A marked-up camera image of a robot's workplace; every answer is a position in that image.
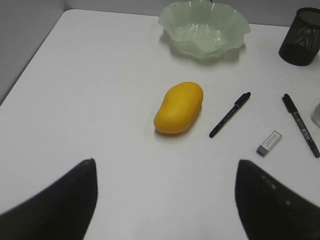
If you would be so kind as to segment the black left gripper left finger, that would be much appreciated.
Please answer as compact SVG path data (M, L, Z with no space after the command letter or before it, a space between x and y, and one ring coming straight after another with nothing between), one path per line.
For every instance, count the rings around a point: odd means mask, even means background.
M0 215L2 240L82 240L98 200L94 159L86 159L30 199Z

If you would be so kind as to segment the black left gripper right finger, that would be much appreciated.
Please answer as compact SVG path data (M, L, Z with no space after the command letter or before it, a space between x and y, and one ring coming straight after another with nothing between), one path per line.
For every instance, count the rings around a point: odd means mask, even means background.
M235 203L250 240L318 240L320 208L250 160L240 160Z

